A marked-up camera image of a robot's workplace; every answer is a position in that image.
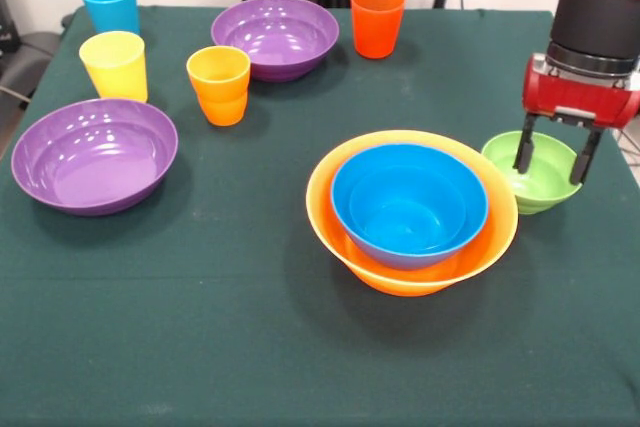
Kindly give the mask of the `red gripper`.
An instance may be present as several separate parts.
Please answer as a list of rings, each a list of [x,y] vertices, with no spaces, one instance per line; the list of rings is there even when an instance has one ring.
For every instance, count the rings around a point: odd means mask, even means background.
[[[539,53],[527,63],[522,98],[528,113],[513,164],[519,174],[528,171],[532,160],[537,115],[596,126],[590,129],[586,144],[575,159],[571,184],[585,182],[601,140],[601,128],[622,128],[639,112],[639,91],[630,87],[629,77],[584,77],[548,64],[545,55]]]

